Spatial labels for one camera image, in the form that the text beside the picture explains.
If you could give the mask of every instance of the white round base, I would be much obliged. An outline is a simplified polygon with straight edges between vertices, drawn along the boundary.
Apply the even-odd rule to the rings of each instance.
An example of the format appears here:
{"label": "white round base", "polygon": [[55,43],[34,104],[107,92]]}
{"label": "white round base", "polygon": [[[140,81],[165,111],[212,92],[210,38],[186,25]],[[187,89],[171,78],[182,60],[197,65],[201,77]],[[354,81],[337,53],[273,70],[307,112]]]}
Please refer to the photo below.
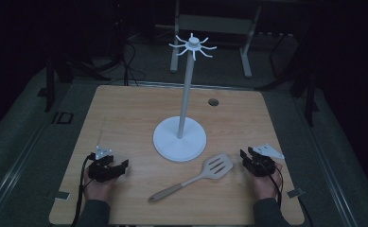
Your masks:
{"label": "white round base", "polygon": [[186,117],[183,138],[178,138],[180,117],[172,116],[162,121],[154,131],[153,143],[165,158],[186,162],[198,157],[206,147],[206,132],[195,120]]}

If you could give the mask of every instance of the spatula head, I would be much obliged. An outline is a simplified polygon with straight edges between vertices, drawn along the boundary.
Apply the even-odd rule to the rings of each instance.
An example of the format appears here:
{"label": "spatula head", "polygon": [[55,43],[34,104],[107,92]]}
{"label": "spatula head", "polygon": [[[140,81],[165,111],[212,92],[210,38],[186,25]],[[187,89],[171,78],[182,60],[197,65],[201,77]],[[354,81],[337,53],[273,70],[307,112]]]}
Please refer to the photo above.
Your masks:
{"label": "spatula head", "polygon": [[218,179],[224,176],[234,164],[227,154],[222,153],[207,159],[203,164],[202,175],[211,179]]}

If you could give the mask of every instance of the person's left hand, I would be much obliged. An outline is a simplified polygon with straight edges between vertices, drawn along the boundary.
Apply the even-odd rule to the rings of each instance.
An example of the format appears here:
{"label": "person's left hand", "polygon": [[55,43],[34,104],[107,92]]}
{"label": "person's left hand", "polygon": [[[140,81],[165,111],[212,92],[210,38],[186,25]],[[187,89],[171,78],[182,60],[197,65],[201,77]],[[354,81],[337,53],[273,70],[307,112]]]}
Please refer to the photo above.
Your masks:
{"label": "person's left hand", "polygon": [[109,203],[113,194],[113,187],[117,178],[113,178],[108,182],[100,183],[89,178],[89,167],[84,170],[84,185],[88,184],[84,189],[84,197],[86,200],[105,201]]}

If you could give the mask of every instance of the person's arm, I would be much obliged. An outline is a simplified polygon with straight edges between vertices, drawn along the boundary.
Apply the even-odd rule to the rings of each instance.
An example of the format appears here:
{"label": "person's arm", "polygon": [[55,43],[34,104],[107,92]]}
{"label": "person's arm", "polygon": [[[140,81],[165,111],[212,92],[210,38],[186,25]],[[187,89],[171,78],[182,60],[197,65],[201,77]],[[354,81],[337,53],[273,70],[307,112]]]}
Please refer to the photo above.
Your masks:
{"label": "person's arm", "polygon": [[[280,187],[282,179],[277,170],[272,174],[272,178]],[[254,195],[257,202],[254,204],[254,226],[255,227],[286,227],[290,226],[284,219],[275,197],[277,189],[269,177],[252,176],[254,185]]]}
{"label": "person's arm", "polygon": [[88,176],[88,168],[85,169],[84,197],[86,199],[82,213],[78,221],[78,227],[108,226],[110,218],[110,201],[113,194],[113,186],[116,178],[105,183],[99,183],[91,180]]}

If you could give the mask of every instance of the background table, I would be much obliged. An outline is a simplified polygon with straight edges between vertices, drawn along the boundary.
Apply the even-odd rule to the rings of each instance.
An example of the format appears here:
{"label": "background table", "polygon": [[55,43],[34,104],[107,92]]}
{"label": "background table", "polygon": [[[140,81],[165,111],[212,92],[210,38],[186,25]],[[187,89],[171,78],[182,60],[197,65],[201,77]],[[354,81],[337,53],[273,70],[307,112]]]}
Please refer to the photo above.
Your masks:
{"label": "background table", "polygon": [[[68,201],[56,200],[50,213],[55,224],[71,223],[78,199],[80,169],[96,145],[111,148],[118,161],[130,167],[115,185],[111,224],[133,225],[248,225],[254,223],[254,192],[239,150],[270,144],[281,151],[263,96],[258,92],[192,89],[187,116],[207,134],[202,155],[185,163],[166,160],[155,150],[152,135],[166,118],[180,114],[182,89],[100,86],[86,116],[75,150],[61,183]],[[208,100],[219,101],[216,107]],[[199,174],[205,159],[227,153],[233,169],[219,180],[200,180],[156,203],[148,197]],[[304,216],[284,160],[282,212],[291,224]]]}

